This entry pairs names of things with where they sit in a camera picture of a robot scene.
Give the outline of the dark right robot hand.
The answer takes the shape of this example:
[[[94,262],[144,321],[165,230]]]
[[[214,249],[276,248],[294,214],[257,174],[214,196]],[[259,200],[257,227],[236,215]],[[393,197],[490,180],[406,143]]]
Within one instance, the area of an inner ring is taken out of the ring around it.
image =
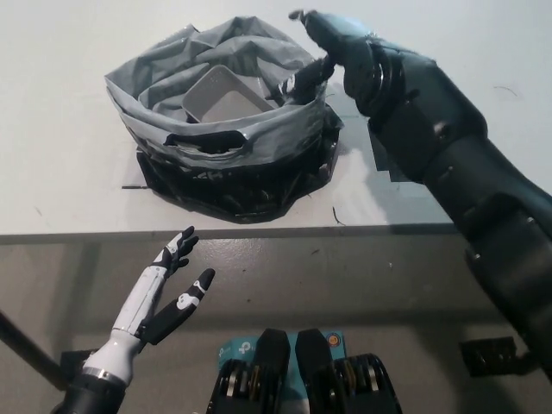
[[[384,70],[373,50],[377,45],[373,32],[351,18],[316,10],[296,9],[288,18],[301,22],[326,55],[281,81],[271,92],[272,98],[304,104],[331,78],[336,66],[346,70],[343,87],[350,97],[365,103],[378,97]]]

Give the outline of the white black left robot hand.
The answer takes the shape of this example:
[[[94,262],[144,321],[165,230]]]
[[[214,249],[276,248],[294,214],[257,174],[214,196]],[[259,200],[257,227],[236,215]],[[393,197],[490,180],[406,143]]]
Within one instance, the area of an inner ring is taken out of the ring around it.
[[[165,283],[181,267],[187,266],[187,255],[198,242],[191,226],[177,233],[145,267],[133,286],[113,329],[138,338],[143,344],[156,345],[184,323],[197,309],[208,291],[215,270],[208,268],[192,285],[162,310],[156,311]]]

